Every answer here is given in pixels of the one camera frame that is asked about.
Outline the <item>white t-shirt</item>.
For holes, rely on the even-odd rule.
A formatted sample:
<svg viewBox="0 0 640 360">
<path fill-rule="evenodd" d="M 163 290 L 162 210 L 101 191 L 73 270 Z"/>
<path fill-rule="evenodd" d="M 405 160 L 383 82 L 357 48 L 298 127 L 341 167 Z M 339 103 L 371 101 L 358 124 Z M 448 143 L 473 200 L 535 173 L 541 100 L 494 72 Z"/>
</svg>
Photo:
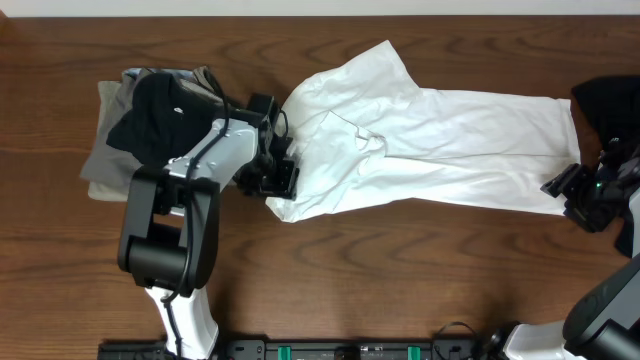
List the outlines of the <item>white t-shirt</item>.
<svg viewBox="0 0 640 360">
<path fill-rule="evenodd" d="M 389 42 L 298 85 L 284 105 L 300 163 L 282 221 L 404 199 L 559 215 L 542 185 L 577 163 L 566 99 L 418 86 Z"/>
</svg>

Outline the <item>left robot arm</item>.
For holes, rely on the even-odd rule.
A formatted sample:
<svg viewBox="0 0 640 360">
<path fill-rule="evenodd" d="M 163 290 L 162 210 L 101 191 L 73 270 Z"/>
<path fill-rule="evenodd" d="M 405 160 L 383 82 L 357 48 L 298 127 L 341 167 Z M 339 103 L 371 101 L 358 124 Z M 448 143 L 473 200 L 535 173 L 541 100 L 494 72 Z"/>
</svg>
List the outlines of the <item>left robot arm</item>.
<svg viewBox="0 0 640 360">
<path fill-rule="evenodd" d="M 167 339 L 104 343 L 99 358 L 211 357 L 219 327 L 206 285 L 218 251 L 220 193 L 234 182 L 246 195 L 295 198 L 292 139 L 275 131 L 285 116 L 274 97 L 254 94 L 246 108 L 227 109 L 186 155 L 134 173 L 117 262 L 157 306 Z"/>
</svg>

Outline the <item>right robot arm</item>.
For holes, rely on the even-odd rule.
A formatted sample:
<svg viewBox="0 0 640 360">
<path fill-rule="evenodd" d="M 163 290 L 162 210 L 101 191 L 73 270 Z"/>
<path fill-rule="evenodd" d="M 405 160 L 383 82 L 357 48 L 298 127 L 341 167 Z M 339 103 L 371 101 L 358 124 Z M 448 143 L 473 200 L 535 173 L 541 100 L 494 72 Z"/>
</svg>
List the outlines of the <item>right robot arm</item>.
<svg viewBox="0 0 640 360">
<path fill-rule="evenodd" d="M 596 170 L 572 164 L 541 190 L 562 195 L 564 216 L 589 233 L 622 218 L 616 245 L 630 261 L 584 295 L 565 320 L 494 333 L 486 357 L 639 360 L 639 150 L 604 153 Z"/>
</svg>

